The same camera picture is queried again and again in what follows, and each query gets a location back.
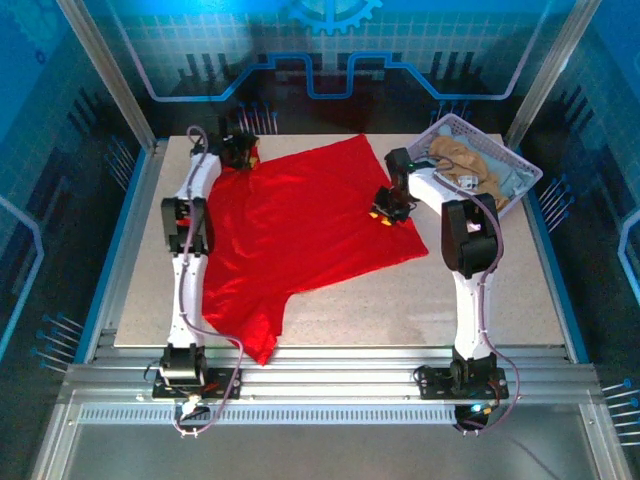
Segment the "red bear print t-shirt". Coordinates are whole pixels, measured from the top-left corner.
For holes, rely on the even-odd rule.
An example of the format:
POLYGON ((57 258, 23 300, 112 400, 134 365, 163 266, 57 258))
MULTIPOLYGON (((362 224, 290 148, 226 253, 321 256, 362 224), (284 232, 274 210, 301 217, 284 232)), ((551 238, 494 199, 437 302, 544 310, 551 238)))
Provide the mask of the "red bear print t-shirt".
POLYGON ((412 221, 371 217, 389 184, 363 134, 246 172, 224 169, 207 204, 206 322, 266 365, 292 295, 427 255, 412 221))

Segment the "tan t-shirt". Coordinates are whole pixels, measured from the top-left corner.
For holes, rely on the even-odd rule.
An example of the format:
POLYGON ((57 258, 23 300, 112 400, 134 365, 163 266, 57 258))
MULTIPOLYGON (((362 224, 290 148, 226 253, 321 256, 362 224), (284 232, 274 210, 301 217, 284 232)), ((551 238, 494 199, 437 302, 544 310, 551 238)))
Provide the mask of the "tan t-shirt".
POLYGON ((450 136, 437 136, 428 153, 437 160, 437 172, 461 190, 474 194, 490 194, 501 211, 509 203, 499 187, 499 177, 476 151, 450 136))

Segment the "lilac plastic basket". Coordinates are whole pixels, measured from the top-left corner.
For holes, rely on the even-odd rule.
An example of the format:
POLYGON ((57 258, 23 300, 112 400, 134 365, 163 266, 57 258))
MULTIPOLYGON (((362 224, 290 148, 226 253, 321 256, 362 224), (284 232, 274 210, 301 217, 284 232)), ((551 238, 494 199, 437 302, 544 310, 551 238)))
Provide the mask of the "lilac plastic basket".
MULTIPOLYGON (((500 218, 506 215, 522 197, 536 184, 542 177, 542 171, 507 148, 506 146, 494 140, 489 134, 477 129, 469 122, 463 120, 455 114, 447 114, 436 121, 427 130, 415 137, 408 145, 407 150, 415 165, 419 162, 427 160, 429 145, 437 137, 438 129, 443 125, 449 125, 453 135, 465 135, 469 137, 469 142, 484 150, 489 154, 496 155, 509 165, 516 166, 522 170, 526 170, 535 175, 535 179, 531 182, 531 186, 523 193, 516 196, 508 203, 498 215, 500 218)), ((461 200, 462 197, 456 194, 455 189, 458 188, 446 178, 436 172, 435 168, 416 169, 409 175, 409 192, 420 201, 428 205, 437 214, 441 213, 441 204, 450 200, 461 200)))

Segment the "light blue t-shirt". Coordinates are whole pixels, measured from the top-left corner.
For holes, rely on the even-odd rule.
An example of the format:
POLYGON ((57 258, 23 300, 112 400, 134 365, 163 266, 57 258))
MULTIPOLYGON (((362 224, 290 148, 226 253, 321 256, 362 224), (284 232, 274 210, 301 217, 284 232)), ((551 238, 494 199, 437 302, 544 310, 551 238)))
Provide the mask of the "light blue t-shirt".
POLYGON ((473 146, 469 142, 468 136, 453 135, 449 125, 443 125, 438 129, 437 136, 441 135, 450 136, 454 140, 462 142, 472 150, 478 152, 488 163, 489 170, 499 177, 500 190, 502 194, 509 199, 509 202, 519 194, 526 191, 531 186, 531 182, 535 179, 535 175, 531 172, 509 165, 499 159, 496 155, 489 154, 486 151, 473 146))

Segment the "black controller with green light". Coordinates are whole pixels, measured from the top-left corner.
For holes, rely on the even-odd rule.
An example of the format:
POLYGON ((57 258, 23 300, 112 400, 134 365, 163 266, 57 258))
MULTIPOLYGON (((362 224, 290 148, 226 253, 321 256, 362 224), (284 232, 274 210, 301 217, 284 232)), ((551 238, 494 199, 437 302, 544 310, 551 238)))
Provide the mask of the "black controller with green light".
POLYGON ((454 427, 463 434, 479 432, 488 425, 492 412, 493 407, 489 404, 456 405, 454 427))

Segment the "left aluminium frame post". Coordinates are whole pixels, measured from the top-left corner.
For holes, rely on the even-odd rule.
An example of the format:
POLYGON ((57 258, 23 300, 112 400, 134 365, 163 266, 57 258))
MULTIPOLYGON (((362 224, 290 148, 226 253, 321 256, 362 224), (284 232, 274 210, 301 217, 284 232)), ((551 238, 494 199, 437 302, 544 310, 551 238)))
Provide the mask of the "left aluminium frame post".
POLYGON ((82 0, 56 0, 136 140, 153 154, 157 139, 104 37, 82 0))

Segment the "aluminium frame post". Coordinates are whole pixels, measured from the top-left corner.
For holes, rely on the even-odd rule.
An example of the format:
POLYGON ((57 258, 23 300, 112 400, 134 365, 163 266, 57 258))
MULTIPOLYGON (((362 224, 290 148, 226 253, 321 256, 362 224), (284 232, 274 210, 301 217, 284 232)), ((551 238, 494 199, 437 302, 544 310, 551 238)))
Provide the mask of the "aluminium frame post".
POLYGON ((507 147, 515 149, 524 139, 601 2, 602 0, 575 0, 572 10, 556 36, 504 136, 507 147))
POLYGON ((82 0, 56 0, 136 140, 153 154, 157 139, 104 37, 82 0))

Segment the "aluminium frame rail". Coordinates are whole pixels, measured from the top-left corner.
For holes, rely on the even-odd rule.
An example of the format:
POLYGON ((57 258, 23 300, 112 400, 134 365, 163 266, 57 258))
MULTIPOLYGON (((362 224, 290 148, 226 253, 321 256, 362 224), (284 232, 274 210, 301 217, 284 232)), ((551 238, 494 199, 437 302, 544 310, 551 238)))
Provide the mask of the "aluminium frame rail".
MULTIPOLYGON (((158 348, 100 346, 86 363, 73 364, 63 393, 78 398, 106 397, 132 401, 151 396, 158 348)), ((506 351, 510 395, 524 404, 580 404, 600 397, 595 368, 569 361, 561 347, 513 348, 506 351)), ((415 403, 418 388, 412 372, 421 365, 446 367, 446 348, 284 347, 265 366, 242 362, 243 402, 347 403, 349 401, 415 403)))

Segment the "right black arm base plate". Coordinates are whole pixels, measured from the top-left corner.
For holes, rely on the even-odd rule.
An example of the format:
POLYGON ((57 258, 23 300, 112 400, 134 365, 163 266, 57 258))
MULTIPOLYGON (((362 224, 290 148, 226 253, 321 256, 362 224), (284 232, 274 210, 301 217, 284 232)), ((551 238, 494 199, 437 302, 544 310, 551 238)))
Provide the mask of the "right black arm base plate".
POLYGON ((412 378, 422 400, 503 400, 510 396, 502 368, 463 381, 455 379, 449 367, 421 365, 413 370, 412 378))

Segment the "right aluminium frame post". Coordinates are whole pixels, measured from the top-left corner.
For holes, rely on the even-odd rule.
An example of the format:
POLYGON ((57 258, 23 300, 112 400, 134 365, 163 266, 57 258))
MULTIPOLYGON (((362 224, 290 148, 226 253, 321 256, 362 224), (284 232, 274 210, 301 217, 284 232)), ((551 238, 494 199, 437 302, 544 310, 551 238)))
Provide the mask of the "right aluminium frame post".
POLYGON ((504 136, 507 147, 515 149, 524 139, 601 2, 602 0, 575 0, 572 10, 556 36, 504 136))

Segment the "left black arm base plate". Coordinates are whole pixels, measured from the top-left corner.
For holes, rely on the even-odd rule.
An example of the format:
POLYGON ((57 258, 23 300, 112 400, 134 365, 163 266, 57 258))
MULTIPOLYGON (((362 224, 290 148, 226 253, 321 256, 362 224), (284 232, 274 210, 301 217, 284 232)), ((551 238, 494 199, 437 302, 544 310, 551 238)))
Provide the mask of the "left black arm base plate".
POLYGON ((203 380, 179 379, 166 380, 157 372, 153 380, 151 397, 154 400, 186 400, 192 394, 203 399, 222 399, 228 387, 231 387, 229 398, 240 397, 243 370, 234 373, 233 368, 211 368, 204 374, 203 380))

